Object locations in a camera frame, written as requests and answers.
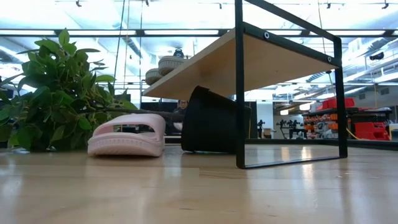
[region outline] black stand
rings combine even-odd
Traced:
[[[347,158],[347,118],[345,112],[345,99],[344,99],[344,86],[343,86],[343,69],[341,66],[341,39],[337,36],[330,34],[329,32],[310,24],[309,22],[286,12],[273,4],[270,4],[263,0],[246,0],[247,2],[258,6],[264,10],[267,10],[281,18],[284,18],[294,24],[297,24],[300,27],[303,27],[307,30],[307,32],[314,32],[321,37],[324,37],[328,40],[333,41],[334,43],[334,52],[335,57],[330,57],[326,54],[316,52],[306,46],[297,44],[290,40],[287,40],[278,35],[274,35],[270,32],[264,32],[262,29],[258,29],[248,23],[243,22],[243,5],[242,0],[235,0],[235,51],[236,51],[236,103],[238,105],[236,111],[236,126],[238,129],[238,145],[236,146],[236,165],[241,169],[250,169],[250,168],[260,168],[260,167],[271,167],[271,166],[279,166],[285,164],[296,164],[303,162],[312,162],[312,161],[325,161],[331,159],[342,159]],[[257,141],[248,141],[246,140],[244,127],[245,127],[245,119],[244,119],[244,47],[243,47],[243,35],[251,35],[255,38],[261,39],[263,41],[271,42],[285,49],[295,51],[302,55],[315,58],[325,63],[330,63],[338,67],[335,70],[335,78],[336,78],[336,97],[337,97],[337,115],[338,119],[338,148],[339,148],[339,156],[335,157],[321,157],[321,158],[313,158],[313,159],[298,159],[294,161],[288,162],[273,162],[268,164],[254,164],[254,165],[246,165],[245,164],[245,142],[247,144],[270,144],[273,139],[257,139]],[[336,142],[331,140],[317,140],[320,144],[331,144],[334,145]],[[303,140],[304,144],[315,144],[312,140]]]

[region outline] wooden floor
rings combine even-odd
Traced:
[[[332,156],[332,146],[251,146],[248,162]],[[240,170],[234,156],[88,157],[0,152],[0,223],[397,223],[398,153]]]

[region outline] pink slide sandal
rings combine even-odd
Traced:
[[[114,132],[114,126],[144,124],[154,133]],[[164,148],[165,120],[157,114],[128,114],[108,121],[94,130],[88,140],[89,155],[160,156]]]

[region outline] orange object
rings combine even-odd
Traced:
[[[328,124],[329,129],[338,129],[338,125],[336,123]]]

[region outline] wooden tabletop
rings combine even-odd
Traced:
[[[333,156],[335,146],[246,146],[247,163]],[[2,224],[395,224],[398,154],[241,170],[234,155],[89,157],[0,152]]]
[[[334,65],[244,35],[245,91],[336,68]],[[184,64],[155,82],[144,96],[189,100],[200,85],[230,96],[235,94],[235,30],[231,30]]]

